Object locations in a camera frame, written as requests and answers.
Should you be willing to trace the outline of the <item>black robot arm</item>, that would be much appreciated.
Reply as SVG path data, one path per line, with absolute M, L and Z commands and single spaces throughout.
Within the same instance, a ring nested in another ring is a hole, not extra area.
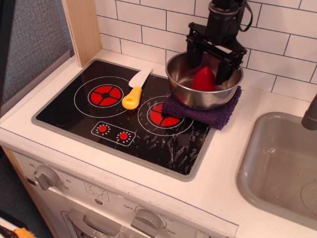
M 187 61 L 190 69 L 201 64 L 203 54 L 208 53 L 220 60 L 216 73 L 216 85 L 230 79 L 234 70 L 239 69 L 247 50 L 237 41 L 238 32 L 246 32 L 241 22 L 245 9 L 251 8 L 245 0 L 213 0 L 209 3 L 207 25 L 189 23 L 187 35 Z

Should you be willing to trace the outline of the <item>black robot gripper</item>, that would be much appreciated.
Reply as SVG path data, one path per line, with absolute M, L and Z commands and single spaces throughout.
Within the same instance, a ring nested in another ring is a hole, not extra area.
M 236 39 L 238 32 L 242 31 L 243 14 L 243 9 L 211 9 L 206 26 L 191 22 L 186 39 L 188 67 L 198 67 L 203 54 L 208 53 L 220 59 L 216 85 L 229 80 L 246 54 L 246 49 Z

